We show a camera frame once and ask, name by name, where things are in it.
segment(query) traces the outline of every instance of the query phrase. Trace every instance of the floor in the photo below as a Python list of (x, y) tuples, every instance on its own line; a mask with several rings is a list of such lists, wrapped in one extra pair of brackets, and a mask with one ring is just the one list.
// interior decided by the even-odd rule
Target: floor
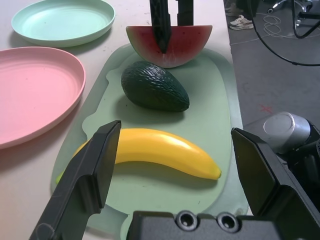
[[(271, 5), (263, 2), (258, 13), (266, 14)], [(290, 39), (293, 37), (290, 8), (270, 15), (280, 18), (279, 34), (284, 37), (267, 36), (265, 15), (258, 14), (254, 22), (272, 49), (296, 62), (320, 64), (320, 31), (316, 30), (308, 39)], [(234, 19), (227, 16), (228, 22)], [(309, 28), (302, 27), (299, 31), (305, 32)], [(276, 32), (278, 28), (272, 25), (271, 30)], [(229, 37), (243, 124), (287, 111), (307, 118), (320, 128), (320, 66), (296, 66), (276, 57), (257, 39), (253, 29), (230, 29)]]

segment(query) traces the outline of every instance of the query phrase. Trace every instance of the sneaker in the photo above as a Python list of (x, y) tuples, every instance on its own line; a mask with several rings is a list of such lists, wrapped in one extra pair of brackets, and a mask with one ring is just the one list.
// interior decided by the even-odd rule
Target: sneaker
[(240, 15), (236, 20), (229, 23), (229, 28), (233, 30), (253, 29), (254, 25), (252, 21), (246, 19), (243, 15)]
[(227, 16), (237, 17), (242, 12), (243, 12), (243, 10), (241, 10), (240, 8), (237, 8), (237, 6), (234, 2), (231, 3), (230, 7), (225, 9), (225, 15), (227, 15)]

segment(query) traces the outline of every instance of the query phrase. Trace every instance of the green cutting board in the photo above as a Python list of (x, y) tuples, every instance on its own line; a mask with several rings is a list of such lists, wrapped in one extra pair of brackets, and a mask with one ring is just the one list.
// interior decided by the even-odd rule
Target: green cutting board
[[(114, 120), (121, 120), (122, 128), (158, 129), (195, 143), (216, 161), (222, 170), (222, 176), (218, 181), (212, 181), (158, 164), (117, 164), (106, 200), (107, 205), (101, 214), (90, 218), (88, 226), (112, 234), (116, 239), (125, 240), (135, 210), (174, 214), (186, 209), (195, 214), (246, 212), (248, 204), (237, 172), (232, 172), (230, 167), (230, 163), (234, 163), (231, 126), (241, 127), (241, 122), (235, 124), (239, 118), (231, 118), (232, 104), (229, 103), (226, 87), (230, 83), (226, 84), (226, 72), (223, 75), (221, 71), (227, 68), (223, 68), (221, 62), (217, 63), (215, 57), (224, 60), (224, 65), (232, 70), (224, 58), (210, 50), (204, 50), (197, 58), (183, 66), (169, 69), (184, 86), (190, 98), (190, 108), (183, 113), (153, 111), (132, 104), (121, 88), (121, 75), (128, 65), (142, 59), (131, 46), (119, 48), (109, 58), (80, 110), (75, 121), (76, 128), (73, 126), (61, 147), (52, 180), (66, 167), (72, 153), (80, 144), (91, 138), (101, 125)], [(95, 98), (91, 99), (95, 103), (91, 104), (95, 105), (94, 109), (87, 107), (89, 98)], [(68, 145), (69, 151), (64, 148), (65, 145)], [(229, 195), (226, 196), (226, 182), (230, 179), (233, 180), (228, 187)]]

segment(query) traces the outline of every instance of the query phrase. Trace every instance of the green avocado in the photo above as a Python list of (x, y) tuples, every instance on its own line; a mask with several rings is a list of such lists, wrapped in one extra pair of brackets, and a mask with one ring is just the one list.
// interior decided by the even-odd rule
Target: green avocado
[(189, 108), (189, 96), (181, 83), (167, 70), (147, 61), (128, 66), (121, 86), (134, 104), (154, 110), (183, 112)]

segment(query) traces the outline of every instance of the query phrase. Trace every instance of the yellow banana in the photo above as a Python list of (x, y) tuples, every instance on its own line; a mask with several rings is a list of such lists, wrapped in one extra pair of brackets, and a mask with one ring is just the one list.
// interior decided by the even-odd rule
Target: yellow banana
[[(82, 144), (76, 155), (86, 144)], [(150, 162), (177, 169), (195, 177), (217, 180), (221, 170), (201, 148), (184, 138), (154, 129), (121, 129), (115, 163)], [(58, 183), (63, 172), (57, 177)]]

